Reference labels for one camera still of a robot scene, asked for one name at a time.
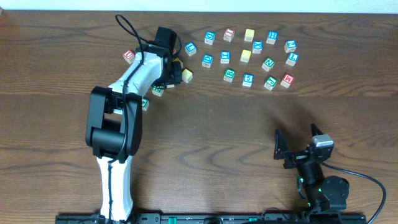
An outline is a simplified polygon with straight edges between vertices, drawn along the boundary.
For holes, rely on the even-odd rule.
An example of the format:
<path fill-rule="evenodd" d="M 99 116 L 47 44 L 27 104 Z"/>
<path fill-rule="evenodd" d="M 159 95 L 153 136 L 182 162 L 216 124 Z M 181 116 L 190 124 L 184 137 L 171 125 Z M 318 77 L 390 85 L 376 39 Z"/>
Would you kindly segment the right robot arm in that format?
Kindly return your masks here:
<path fill-rule="evenodd" d="M 332 138 L 311 125 L 312 141 L 302 151 L 291 151 L 282 135 L 275 131 L 274 159 L 283 160 L 285 169 L 298 170 L 298 191 L 317 212 L 340 211 L 347 208 L 349 182 L 335 175 L 324 176 L 321 163 L 331 157 L 335 143 Z"/>

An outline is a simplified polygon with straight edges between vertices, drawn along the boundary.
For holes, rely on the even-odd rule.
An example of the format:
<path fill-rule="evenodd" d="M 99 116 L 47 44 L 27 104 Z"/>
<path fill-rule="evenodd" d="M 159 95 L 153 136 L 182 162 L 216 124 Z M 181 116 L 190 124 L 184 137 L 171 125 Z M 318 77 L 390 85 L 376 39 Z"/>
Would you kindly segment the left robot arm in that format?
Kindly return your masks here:
<path fill-rule="evenodd" d="M 152 86 L 164 87 L 180 78 L 173 51 L 154 41 L 144 44 L 118 81 L 91 92 L 85 141 L 101 170 L 100 216 L 107 223 L 124 223 L 132 212 L 130 169 L 142 139 L 142 99 Z"/>

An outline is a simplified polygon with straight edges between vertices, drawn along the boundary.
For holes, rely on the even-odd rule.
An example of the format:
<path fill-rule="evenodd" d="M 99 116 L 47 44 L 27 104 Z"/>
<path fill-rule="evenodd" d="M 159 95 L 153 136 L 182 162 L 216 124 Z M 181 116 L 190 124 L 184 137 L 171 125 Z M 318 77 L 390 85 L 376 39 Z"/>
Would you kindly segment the yellow O block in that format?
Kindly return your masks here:
<path fill-rule="evenodd" d="M 242 51 L 242 53 L 241 53 L 240 61 L 241 61 L 241 62 L 248 63 L 250 57 L 251 57 L 251 51 L 250 51 L 250 50 L 243 49 L 243 51 Z"/>

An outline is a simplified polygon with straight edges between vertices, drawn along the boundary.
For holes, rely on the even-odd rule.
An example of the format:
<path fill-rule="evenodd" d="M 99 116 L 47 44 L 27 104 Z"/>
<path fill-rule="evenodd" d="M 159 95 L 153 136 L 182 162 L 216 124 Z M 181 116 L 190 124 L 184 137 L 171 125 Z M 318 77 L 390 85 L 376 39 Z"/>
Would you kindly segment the green R block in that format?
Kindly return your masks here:
<path fill-rule="evenodd" d="M 161 96 L 163 95 L 163 93 L 164 93 L 164 89 L 154 86 L 154 87 L 152 88 L 152 93 L 153 93 L 154 95 L 156 95 L 156 96 L 161 97 Z"/>

